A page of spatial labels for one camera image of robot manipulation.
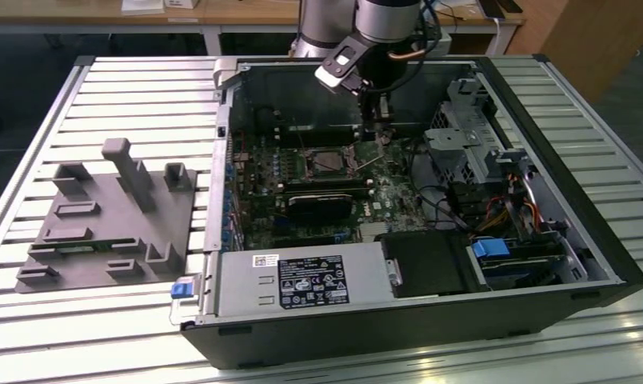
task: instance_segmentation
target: slotted metal surface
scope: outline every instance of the slotted metal surface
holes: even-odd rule
[[[0,382],[643,382],[643,291],[541,334],[223,372],[169,324],[168,283],[11,293],[56,193],[49,182],[56,164],[84,161],[89,172],[111,172],[97,154],[108,135],[131,139],[132,156],[145,159],[149,170],[181,161],[201,172],[187,270],[200,264],[215,135],[212,63],[209,58],[99,58],[75,80],[76,92],[0,223]],[[528,57],[495,63],[643,269],[637,161],[549,76],[551,68]]]

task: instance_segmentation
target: table leg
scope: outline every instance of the table leg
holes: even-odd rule
[[[488,45],[488,50],[485,54],[504,54],[504,52],[507,52],[507,47],[512,42],[516,27],[517,26],[515,25],[500,26],[500,33],[492,36],[491,44]]]
[[[220,26],[203,27],[203,39],[205,40],[205,49],[209,56],[221,56],[223,47],[219,43],[219,35],[221,33]]]

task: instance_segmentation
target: sticker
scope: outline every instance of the sticker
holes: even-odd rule
[[[284,310],[349,303],[343,257],[279,260],[279,295]]]
[[[277,261],[279,261],[277,254],[255,254],[253,255],[253,267],[276,266]]]

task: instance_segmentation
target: blue tab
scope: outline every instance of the blue tab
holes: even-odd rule
[[[176,282],[172,285],[171,296],[172,296],[172,298],[192,298],[193,297],[193,283],[192,282]]]
[[[493,258],[509,255],[507,243],[501,238],[484,238],[472,245],[472,248],[476,258]]]

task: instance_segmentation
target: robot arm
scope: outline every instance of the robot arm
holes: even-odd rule
[[[391,52],[411,51],[420,0],[303,0],[301,7],[295,56],[324,58],[315,73],[321,83],[357,96],[389,87],[405,68]]]

